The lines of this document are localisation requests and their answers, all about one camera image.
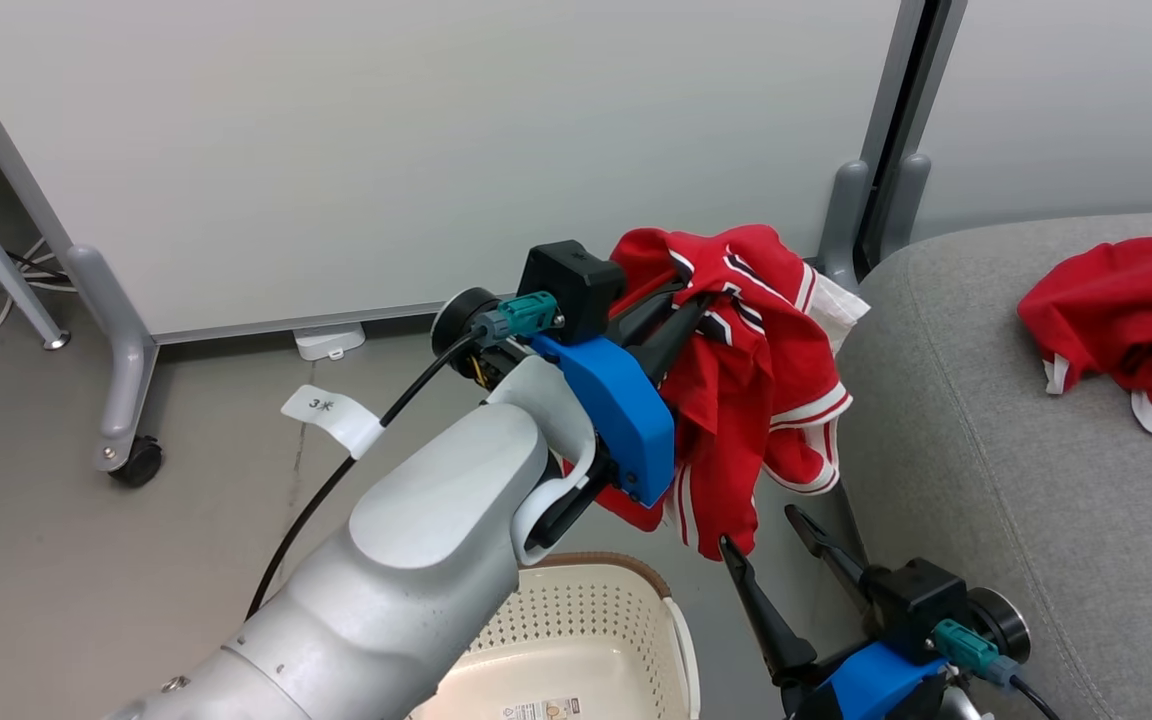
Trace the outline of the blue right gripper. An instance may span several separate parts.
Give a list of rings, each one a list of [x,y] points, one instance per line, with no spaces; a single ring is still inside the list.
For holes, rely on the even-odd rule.
[[[786,505],[785,515],[810,555],[823,560],[856,609],[867,612],[870,596],[864,566],[799,506]],[[933,655],[929,664],[911,664],[886,644],[870,643],[820,679],[814,647],[791,630],[763,592],[745,553],[727,536],[719,538],[719,552],[732,575],[765,669],[772,684],[780,689],[787,719],[934,719],[938,715],[947,687],[942,674],[945,657]]]

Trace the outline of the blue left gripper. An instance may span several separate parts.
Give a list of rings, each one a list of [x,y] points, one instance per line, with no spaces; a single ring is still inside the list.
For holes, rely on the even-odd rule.
[[[538,334],[535,354],[558,361],[573,395],[602,438],[627,497],[650,509],[675,473],[675,420],[657,388],[684,350],[717,296],[696,293],[675,310],[682,283],[664,283],[613,311],[612,341],[563,344]],[[636,346],[635,357],[622,347]]]

